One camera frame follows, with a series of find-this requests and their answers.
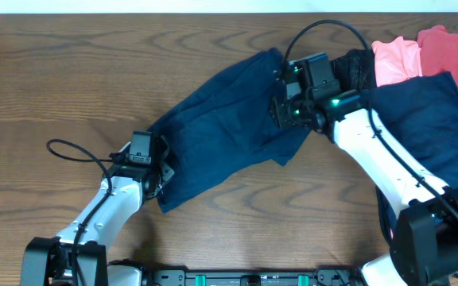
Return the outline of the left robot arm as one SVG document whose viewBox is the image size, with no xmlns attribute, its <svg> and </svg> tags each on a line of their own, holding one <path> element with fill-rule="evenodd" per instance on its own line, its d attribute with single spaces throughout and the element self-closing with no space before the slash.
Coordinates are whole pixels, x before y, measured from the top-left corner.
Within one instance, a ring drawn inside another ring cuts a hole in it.
<svg viewBox="0 0 458 286">
<path fill-rule="evenodd" d="M 103 169 L 94 199 L 53 238 L 35 237 L 25 248 L 22 285 L 151 285 L 153 274 L 128 259 L 109 262 L 107 252 L 127 220 L 161 195 L 173 175 L 159 137 L 131 141 Z"/>
</svg>

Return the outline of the navy blue shorts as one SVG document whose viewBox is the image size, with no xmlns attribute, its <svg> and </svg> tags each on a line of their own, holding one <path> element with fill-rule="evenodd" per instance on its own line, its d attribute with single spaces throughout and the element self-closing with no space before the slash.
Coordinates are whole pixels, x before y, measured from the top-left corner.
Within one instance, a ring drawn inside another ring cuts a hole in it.
<svg viewBox="0 0 458 286">
<path fill-rule="evenodd" d="M 219 72 L 150 127 L 165 138 L 173 178 L 158 199 L 165 213 L 253 164 L 273 160 L 284 166 L 309 129 L 280 129 L 269 114 L 270 101 L 283 95 L 277 81 L 282 54 L 258 52 Z"/>
</svg>

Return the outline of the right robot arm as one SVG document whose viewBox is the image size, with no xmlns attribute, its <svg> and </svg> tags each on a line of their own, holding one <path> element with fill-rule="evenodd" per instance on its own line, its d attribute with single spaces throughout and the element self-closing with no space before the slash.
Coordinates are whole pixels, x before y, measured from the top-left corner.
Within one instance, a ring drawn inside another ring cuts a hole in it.
<svg viewBox="0 0 458 286">
<path fill-rule="evenodd" d="M 458 272 L 458 188 L 423 167 L 355 91 L 322 99 L 274 96 L 278 127 L 309 127 L 349 154 L 397 219 L 390 250 L 360 269 L 365 285 L 431 285 Z"/>
</svg>

